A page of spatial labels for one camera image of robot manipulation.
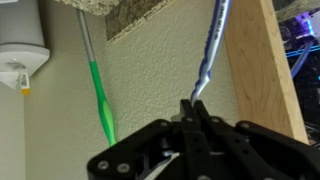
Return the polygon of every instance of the blue toothbrush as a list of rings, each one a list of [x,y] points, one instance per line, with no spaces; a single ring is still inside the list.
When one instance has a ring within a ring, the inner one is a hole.
[[[190,98],[192,105],[196,102],[211,79],[211,68],[222,39],[230,5],[231,0],[216,0],[209,37],[205,47],[205,54],[200,65],[199,79],[195,84],[195,89]]]

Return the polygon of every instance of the granite countertop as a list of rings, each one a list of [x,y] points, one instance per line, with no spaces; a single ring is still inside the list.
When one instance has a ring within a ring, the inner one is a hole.
[[[122,37],[173,0],[55,0],[106,17],[107,39]],[[320,7],[319,0],[273,0],[279,22]]]
[[[98,16],[106,16],[122,0],[55,0],[67,5],[91,12]]]

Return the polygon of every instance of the cable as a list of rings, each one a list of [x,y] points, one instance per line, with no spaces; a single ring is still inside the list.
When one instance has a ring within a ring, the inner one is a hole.
[[[226,24],[230,4],[231,0],[216,0],[214,15],[209,31],[209,37],[207,39],[205,47],[205,57],[203,58],[200,65],[199,79],[195,83],[195,89],[193,90],[190,97],[192,105],[198,99],[202,90],[211,79],[211,68],[223,35],[223,30]]]
[[[115,131],[114,131],[114,120],[113,120],[110,105],[104,94],[98,65],[95,60],[95,55],[94,55],[94,51],[93,51],[92,43],[90,39],[90,34],[87,27],[86,18],[85,18],[84,12],[79,9],[77,9],[77,16],[78,16],[82,37],[83,37],[84,45],[85,45],[87,56],[88,56],[89,66],[91,70],[94,87],[96,90],[97,99],[98,99],[98,110],[99,110],[100,121],[104,130],[104,133],[109,141],[109,144],[114,145],[116,143]]]
[[[313,42],[309,42],[306,44],[306,48],[303,50],[303,52],[300,55],[300,57],[298,58],[298,60],[291,68],[292,78],[294,78],[298,74],[298,72],[300,71],[302,65],[304,64],[304,62],[306,61],[306,59],[310,53],[310,49],[311,49],[312,45],[313,45]]]
[[[317,124],[313,124],[313,123],[310,123],[310,122],[304,122],[306,125],[308,126],[313,126],[314,128],[319,128],[320,129],[320,125],[317,125]]]
[[[312,131],[314,131],[314,132],[320,132],[318,129],[313,128],[313,127],[311,127],[311,126],[308,126],[307,124],[305,124],[305,127],[306,127],[306,129],[312,130]]]
[[[316,143],[314,145],[312,145],[313,147],[317,148],[317,149],[320,149],[320,143]]]
[[[299,56],[300,54],[302,54],[304,49],[301,49],[301,48],[299,48],[298,50],[295,50],[295,51],[287,52],[286,53],[287,58]],[[315,45],[315,46],[311,47],[310,52],[319,51],[319,50],[320,50],[320,45]]]

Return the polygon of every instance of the toothbrush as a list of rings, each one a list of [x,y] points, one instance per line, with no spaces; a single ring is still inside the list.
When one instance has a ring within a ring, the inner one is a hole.
[[[231,0],[216,0],[209,37],[205,47],[205,57],[201,62],[199,79],[195,84],[195,89],[193,90],[190,98],[192,105],[194,105],[205,86],[211,80],[211,68],[222,39],[230,4]]]
[[[88,60],[89,60],[89,66],[91,70],[94,87],[97,94],[98,109],[99,109],[101,124],[107,136],[109,144],[112,146],[116,143],[116,139],[115,139],[115,131],[114,131],[114,120],[113,120],[111,108],[104,94],[98,65],[97,65],[95,54],[92,48],[89,30],[87,27],[86,17],[84,15],[84,12],[79,9],[77,9],[77,16],[78,16],[82,38],[84,41],[84,45],[85,45]]]

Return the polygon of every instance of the green toothbrush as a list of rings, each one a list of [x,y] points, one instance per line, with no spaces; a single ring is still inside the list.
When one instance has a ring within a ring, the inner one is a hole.
[[[87,27],[86,17],[84,15],[84,12],[79,9],[77,9],[77,15],[78,15],[81,33],[82,33],[84,45],[85,45],[88,60],[89,60],[89,66],[91,70],[94,87],[96,89],[96,94],[98,98],[98,109],[99,109],[101,124],[104,130],[104,133],[107,136],[109,144],[112,146],[116,143],[116,138],[115,138],[114,121],[112,117],[111,108],[104,94],[98,65],[97,65],[94,51],[92,48],[89,30]]]

